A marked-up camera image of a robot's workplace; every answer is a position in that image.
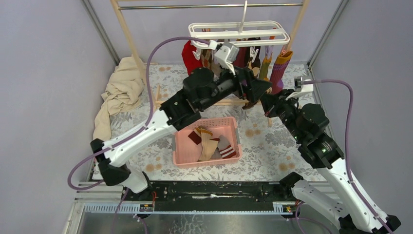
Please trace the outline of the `pink plastic basket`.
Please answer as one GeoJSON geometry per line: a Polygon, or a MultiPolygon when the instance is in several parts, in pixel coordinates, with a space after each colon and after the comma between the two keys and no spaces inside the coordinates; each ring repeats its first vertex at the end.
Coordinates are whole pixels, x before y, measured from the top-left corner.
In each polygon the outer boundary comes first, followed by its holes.
{"type": "Polygon", "coordinates": [[[200,119],[175,133],[175,137],[172,141],[172,150],[173,162],[179,168],[236,163],[242,157],[237,122],[234,117],[200,119]],[[195,144],[189,138],[189,135],[196,127],[200,126],[211,130],[215,136],[225,136],[234,148],[236,155],[227,159],[214,159],[206,162],[198,161],[202,152],[202,146],[201,144],[195,144]]]}

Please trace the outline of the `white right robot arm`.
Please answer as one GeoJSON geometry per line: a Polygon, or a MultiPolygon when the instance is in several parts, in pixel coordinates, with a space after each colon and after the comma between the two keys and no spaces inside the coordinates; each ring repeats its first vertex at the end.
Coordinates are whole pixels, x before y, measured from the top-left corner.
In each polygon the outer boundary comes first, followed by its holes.
{"type": "Polygon", "coordinates": [[[337,143],[325,133],[329,119],[321,105],[298,106],[290,97],[292,90],[263,94],[260,98],[266,117],[278,117],[298,145],[301,157],[317,170],[334,189],[340,202],[330,198],[297,173],[283,178],[281,198],[303,201],[327,218],[341,234],[388,234],[401,225],[395,215],[382,211],[362,187],[352,171],[347,170],[345,155],[337,143]]]}

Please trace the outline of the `brown yellow argyle sock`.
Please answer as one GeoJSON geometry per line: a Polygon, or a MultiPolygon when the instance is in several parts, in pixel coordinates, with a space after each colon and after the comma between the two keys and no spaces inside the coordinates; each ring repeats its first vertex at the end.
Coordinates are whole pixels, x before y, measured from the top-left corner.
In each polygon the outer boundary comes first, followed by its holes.
{"type": "MultiPolygon", "coordinates": [[[[261,40],[260,37],[255,37],[255,38],[248,38],[247,41],[255,41],[255,40],[261,40]]],[[[246,67],[250,69],[254,77],[257,78],[259,76],[260,68],[261,68],[261,61],[259,59],[260,56],[260,51],[261,51],[261,46],[251,46],[249,47],[248,50],[248,60],[246,62],[246,67]]],[[[251,109],[254,105],[256,105],[257,102],[247,102],[242,109],[243,110],[248,110],[251,109]]]]}

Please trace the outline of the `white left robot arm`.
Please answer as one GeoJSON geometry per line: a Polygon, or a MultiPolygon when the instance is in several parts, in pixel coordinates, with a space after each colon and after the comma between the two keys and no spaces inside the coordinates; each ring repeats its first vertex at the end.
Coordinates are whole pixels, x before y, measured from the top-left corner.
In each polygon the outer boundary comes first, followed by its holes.
{"type": "Polygon", "coordinates": [[[143,172],[127,167],[131,156],[200,120],[201,112],[231,94],[256,102],[270,87],[271,82],[255,78],[248,68],[235,67],[234,73],[225,69],[218,79],[207,68],[193,70],[183,80],[183,88],[151,111],[148,120],[114,139],[91,142],[104,183],[127,187],[137,199],[146,200],[151,194],[149,179],[143,172]]]}

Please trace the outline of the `striped beige maroon sock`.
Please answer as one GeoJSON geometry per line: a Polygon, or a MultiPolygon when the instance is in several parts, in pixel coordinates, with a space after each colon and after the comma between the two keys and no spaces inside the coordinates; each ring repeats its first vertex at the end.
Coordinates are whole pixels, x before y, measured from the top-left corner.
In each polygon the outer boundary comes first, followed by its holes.
{"type": "Polygon", "coordinates": [[[219,138],[214,138],[213,132],[202,126],[196,127],[188,135],[188,137],[196,145],[202,146],[201,154],[197,161],[198,162],[210,161],[211,156],[217,149],[219,138]]]}

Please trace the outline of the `green orange sock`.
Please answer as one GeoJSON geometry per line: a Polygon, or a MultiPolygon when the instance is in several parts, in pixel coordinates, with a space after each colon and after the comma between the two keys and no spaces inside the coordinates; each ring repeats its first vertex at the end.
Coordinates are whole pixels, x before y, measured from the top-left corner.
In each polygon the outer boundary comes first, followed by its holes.
{"type": "Polygon", "coordinates": [[[265,55],[263,61],[261,62],[260,72],[258,79],[269,81],[268,79],[268,70],[272,61],[272,56],[265,55]]]}

